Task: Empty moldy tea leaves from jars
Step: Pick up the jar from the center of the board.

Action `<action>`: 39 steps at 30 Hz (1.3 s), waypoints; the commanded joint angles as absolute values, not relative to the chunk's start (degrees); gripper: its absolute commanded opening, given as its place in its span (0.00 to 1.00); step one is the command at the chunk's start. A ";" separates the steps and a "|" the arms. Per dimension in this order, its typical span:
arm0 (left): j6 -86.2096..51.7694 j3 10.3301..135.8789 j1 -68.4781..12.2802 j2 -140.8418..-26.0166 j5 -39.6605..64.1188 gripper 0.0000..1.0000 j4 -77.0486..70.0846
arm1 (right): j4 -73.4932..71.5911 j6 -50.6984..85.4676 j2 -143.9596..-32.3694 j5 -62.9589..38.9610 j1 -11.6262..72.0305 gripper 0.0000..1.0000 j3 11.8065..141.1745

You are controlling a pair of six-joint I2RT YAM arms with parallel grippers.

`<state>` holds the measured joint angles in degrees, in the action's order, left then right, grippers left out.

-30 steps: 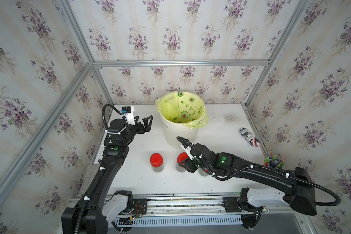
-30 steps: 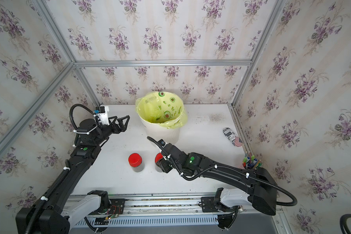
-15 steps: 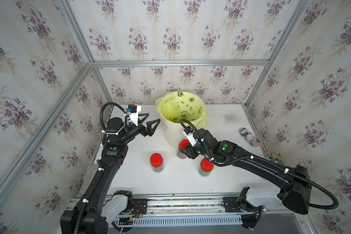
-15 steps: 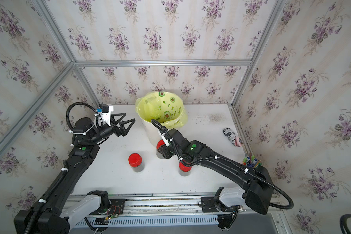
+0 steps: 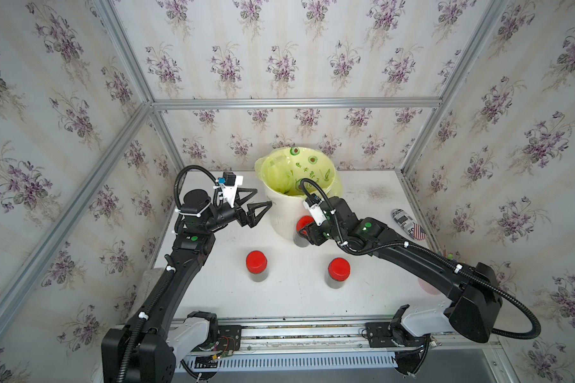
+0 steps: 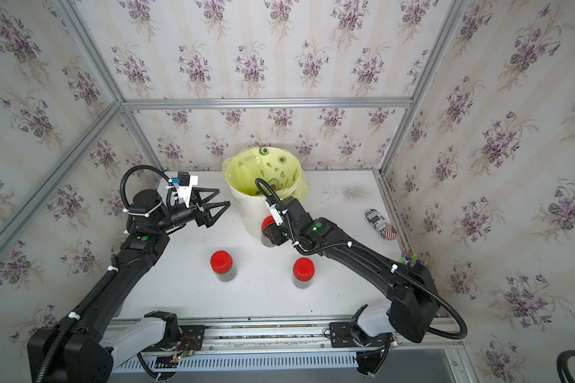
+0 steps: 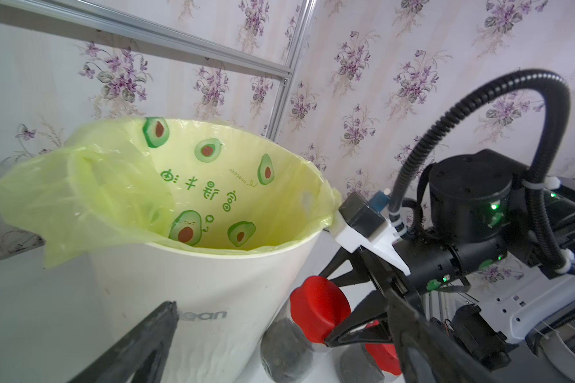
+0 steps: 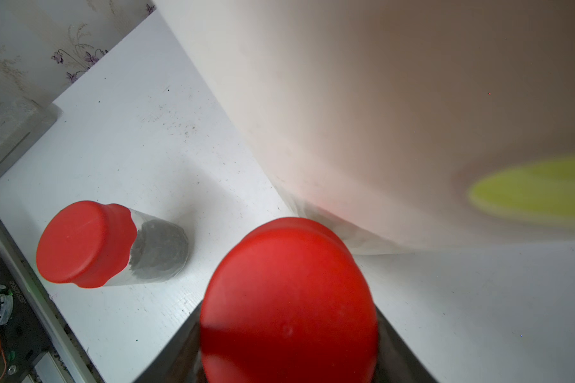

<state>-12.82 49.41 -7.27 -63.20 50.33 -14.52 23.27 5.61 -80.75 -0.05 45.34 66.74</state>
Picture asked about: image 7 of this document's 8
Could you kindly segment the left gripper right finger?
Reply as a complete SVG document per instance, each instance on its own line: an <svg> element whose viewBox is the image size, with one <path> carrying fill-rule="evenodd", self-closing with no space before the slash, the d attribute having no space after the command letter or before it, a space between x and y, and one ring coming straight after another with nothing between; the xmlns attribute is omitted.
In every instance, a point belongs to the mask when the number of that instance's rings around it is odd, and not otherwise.
<svg viewBox="0 0 575 383"><path fill-rule="evenodd" d="M393 290L387 320L406 382L494 382L491 373Z"/></svg>

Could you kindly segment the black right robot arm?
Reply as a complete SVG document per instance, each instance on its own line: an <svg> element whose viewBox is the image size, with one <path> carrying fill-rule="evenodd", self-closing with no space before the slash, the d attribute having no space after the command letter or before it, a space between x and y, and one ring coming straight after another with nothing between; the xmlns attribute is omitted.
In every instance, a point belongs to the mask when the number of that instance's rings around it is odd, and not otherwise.
<svg viewBox="0 0 575 383"><path fill-rule="evenodd" d="M545 118L531 164L490 149L438 163L428 157L476 110L519 90L537 92ZM519 70L489 81L457 102L415 145L390 191L340 206L332 236L340 250L323 276L343 263L338 287L373 282L375 290L322 338L328 347L393 344L415 379L429 365L439 380L471 380L509 363L509 338L476 306L450 327L423 317L421 295L455 290L456 280L513 255L549 279L575 276L575 199L548 177L570 117L570 88L549 70Z"/></svg>

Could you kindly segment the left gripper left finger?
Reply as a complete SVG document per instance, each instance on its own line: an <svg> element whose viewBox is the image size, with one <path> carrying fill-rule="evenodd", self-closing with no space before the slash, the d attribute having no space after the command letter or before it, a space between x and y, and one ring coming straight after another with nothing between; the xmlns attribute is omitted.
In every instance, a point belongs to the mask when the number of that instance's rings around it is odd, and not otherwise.
<svg viewBox="0 0 575 383"><path fill-rule="evenodd" d="M177 303L161 303L70 382L160 382L178 320Z"/></svg>

